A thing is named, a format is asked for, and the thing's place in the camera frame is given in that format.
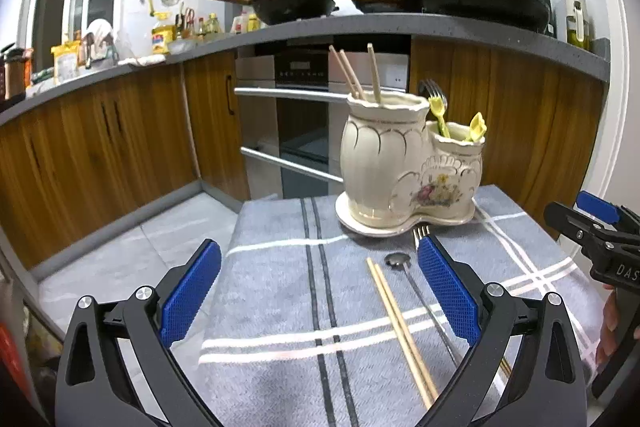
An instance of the wooden cabinet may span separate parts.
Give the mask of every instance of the wooden cabinet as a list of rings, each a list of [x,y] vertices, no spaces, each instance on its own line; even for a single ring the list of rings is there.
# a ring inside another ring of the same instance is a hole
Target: wooden cabinet
[[[196,179],[182,100],[161,66],[0,127],[0,225],[25,267]]]
[[[495,184],[544,225],[547,203],[572,206],[589,166],[603,84],[546,60],[474,44],[414,39],[410,91],[432,78],[446,118],[481,111],[488,130],[482,184]]]
[[[248,200],[238,99],[234,94],[234,53],[185,62],[184,77],[202,179],[236,200]]]

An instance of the plate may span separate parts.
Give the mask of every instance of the plate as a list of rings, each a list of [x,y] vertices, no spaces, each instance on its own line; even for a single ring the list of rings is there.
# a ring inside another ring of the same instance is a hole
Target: plate
[[[335,200],[335,213],[338,214],[340,222],[352,232],[359,233],[360,235],[366,235],[367,237],[394,237],[401,235],[404,232],[408,232],[418,223],[429,223],[430,225],[442,225],[444,227],[454,227],[456,225],[464,225],[471,221],[476,212],[476,206],[473,201],[469,204],[469,210],[463,217],[456,219],[442,219],[439,217],[428,216],[427,214],[413,214],[404,223],[395,227],[389,227],[388,229],[376,229],[374,227],[368,227],[363,225],[359,221],[356,221],[351,216],[349,210],[349,197],[346,192],[343,192]]]

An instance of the gray countertop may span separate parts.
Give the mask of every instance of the gray countertop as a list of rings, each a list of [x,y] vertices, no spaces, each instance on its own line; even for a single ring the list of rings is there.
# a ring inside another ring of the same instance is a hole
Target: gray countertop
[[[169,55],[166,63],[176,64],[203,55],[261,42],[346,34],[404,34],[483,44],[544,58],[572,70],[580,71],[580,73],[588,74],[602,82],[609,82],[609,61],[566,42],[512,26],[433,14],[385,13],[300,20],[209,42],[185,54]],[[132,73],[138,69],[133,66],[117,66],[108,70],[84,74],[75,80],[19,102],[2,112],[0,125],[65,93],[109,78]]]

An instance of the blue gripper pad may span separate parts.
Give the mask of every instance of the blue gripper pad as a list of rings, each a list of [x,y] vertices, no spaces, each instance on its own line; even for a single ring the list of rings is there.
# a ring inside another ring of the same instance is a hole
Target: blue gripper pad
[[[162,308],[160,339],[167,349],[182,340],[220,272],[222,254],[212,241],[184,274]]]
[[[599,220],[609,225],[615,225],[620,220],[618,209],[614,204],[601,200],[599,197],[584,190],[578,193],[578,197],[575,198],[575,204],[580,210],[584,210],[591,216],[596,216]]]
[[[453,332],[473,346],[480,338],[478,306],[429,237],[420,240],[418,266]]]

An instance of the gray tablecloth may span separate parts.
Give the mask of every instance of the gray tablecloth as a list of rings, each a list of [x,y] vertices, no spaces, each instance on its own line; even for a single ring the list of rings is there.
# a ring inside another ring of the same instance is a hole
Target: gray tablecloth
[[[556,243],[497,187],[481,187],[474,219],[433,227],[457,261],[512,295],[557,291],[593,369],[603,302]],[[251,201],[242,207],[216,282],[196,388],[229,427],[404,426],[424,415],[365,259],[391,251],[415,258],[410,233],[370,239],[338,222],[335,197]],[[454,366],[404,275],[383,266],[424,362],[441,391]],[[414,263],[412,273],[444,319]],[[445,328],[464,353],[466,341]],[[518,338],[506,357],[513,363]],[[493,410],[499,373],[479,410]]]

